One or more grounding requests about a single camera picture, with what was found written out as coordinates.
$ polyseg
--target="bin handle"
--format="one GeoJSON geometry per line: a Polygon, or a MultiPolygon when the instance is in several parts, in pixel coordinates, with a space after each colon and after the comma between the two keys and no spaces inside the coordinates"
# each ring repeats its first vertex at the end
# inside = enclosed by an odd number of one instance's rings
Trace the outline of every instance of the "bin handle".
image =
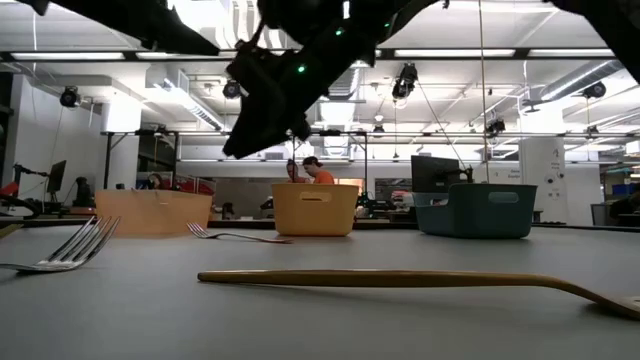
{"type": "Polygon", "coordinates": [[[330,202],[331,194],[326,192],[303,191],[300,193],[300,200],[313,202],[330,202]]]}
{"type": "Polygon", "coordinates": [[[514,192],[491,192],[489,202],[496,204],[515,204],[520,201],[518,194],[514,192]]]}

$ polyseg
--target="wooden spatula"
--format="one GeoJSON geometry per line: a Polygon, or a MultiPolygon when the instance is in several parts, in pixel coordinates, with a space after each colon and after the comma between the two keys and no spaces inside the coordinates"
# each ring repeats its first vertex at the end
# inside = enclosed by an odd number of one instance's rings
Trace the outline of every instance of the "wooden spatula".
{"type": "Polygon", "coordinates": [[[538,286],[565,291],[640,320],[640,297],[611,299],[550,276],[448,271],[387,270],[239,270],[198,274],[205,282],[283,286],[443,288],[476,286],[538,286]]]}

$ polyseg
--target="orange bin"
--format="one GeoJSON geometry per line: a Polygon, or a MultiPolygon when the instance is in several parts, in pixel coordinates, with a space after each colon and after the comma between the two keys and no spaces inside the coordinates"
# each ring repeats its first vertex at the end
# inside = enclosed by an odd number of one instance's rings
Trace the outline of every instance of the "orange bin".
{"type": "Polygon", "coordinates": [[[273,184],[276,231],[285,236],[345,236],[358,200],[353,185],[273,184]]]}

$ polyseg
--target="gray table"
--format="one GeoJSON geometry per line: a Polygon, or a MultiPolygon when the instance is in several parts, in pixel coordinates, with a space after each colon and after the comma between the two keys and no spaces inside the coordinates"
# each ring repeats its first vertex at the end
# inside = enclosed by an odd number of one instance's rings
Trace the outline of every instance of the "gray table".
{"type": "MultiPolygon", "coordinates": [[[[73,228],[21,230],[0,261],[44,257],[73,228]]],[[[270,231],[241,231],[274,236],[270,231]]],[[[64,274],[0,273],[0,359],[635,359],[640,323],[548,289],[309,289],[198,283],[215,269],[534,272],[640,294],[638,234],[534,229],[472,241],[360,231],[294,245],[114,239],[64,274]]]]}

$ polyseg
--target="fork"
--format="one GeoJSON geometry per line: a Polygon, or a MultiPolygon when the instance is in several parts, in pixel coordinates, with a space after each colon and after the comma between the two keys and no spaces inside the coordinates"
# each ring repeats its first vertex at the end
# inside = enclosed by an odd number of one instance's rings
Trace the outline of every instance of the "fork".
{"type": "Polygon", "coordinates": [[[234,234],[234,233],[218,233],[218,234],[209,234],[207,230],[203,229],[202,226],[196,223],[187,223],[187,227],[189,231],[200,239],[217,239],[221,236],[235,236],[243,239],[249,239],[259,242],[265,242],[270,244],[291,244],[293,241],[291,240],[276,240],[276,239],[263,239],[255,236],[248,236],[242,234],[234,234]]]}
{"type": "Polygon", "coordinates": [[[33,265],[1,264],[0,269],[16,270],[25,274],[42,274],[70,271],[79,268],[93,259],[109,241],[120,223],[120,218],[104,221],[99,218],[91,224],[95,216],[91,217],[76,231],[69,240],[53,252],[48,258],[33,265]]]}

